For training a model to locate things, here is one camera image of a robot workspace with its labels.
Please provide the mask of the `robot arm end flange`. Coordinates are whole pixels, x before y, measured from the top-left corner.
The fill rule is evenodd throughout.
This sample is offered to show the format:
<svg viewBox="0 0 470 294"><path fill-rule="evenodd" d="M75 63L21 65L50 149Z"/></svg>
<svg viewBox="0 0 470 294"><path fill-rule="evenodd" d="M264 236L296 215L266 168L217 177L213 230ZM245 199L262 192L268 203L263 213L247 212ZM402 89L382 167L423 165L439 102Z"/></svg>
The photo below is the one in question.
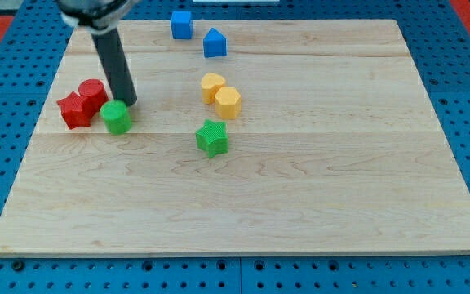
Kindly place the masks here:
<svg viewBox="0 0 470 294"><path fill-rule="evenodd" d="M62 20L73 28L81 27L101 35L116 29L140 0L56 0Z"/></svg>

